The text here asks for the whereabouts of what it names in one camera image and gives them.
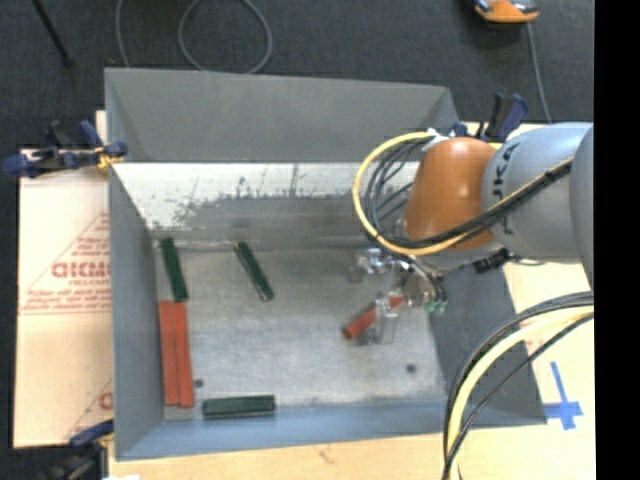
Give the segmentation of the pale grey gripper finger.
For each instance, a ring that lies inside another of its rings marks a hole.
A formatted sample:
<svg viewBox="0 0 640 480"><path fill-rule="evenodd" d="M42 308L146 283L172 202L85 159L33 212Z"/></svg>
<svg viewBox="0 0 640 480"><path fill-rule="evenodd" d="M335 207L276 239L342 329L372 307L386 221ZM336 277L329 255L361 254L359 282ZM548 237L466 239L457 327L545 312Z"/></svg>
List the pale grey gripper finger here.
<svg viewBox="0 0 640 480"><path fill-rule="evenodd" d="M386 298L381 293L369 304L363 313L365 321L364 330L360 335L363 345L381 344L384 337L384 315L386 311Z"/></svg>
<svg viewBox="0 0 640 480"><path fill-rule="evenodd" d="M400 299L393 297L383 312L383 343L390 344L394 340L395 329L399 318Z"/></svg>

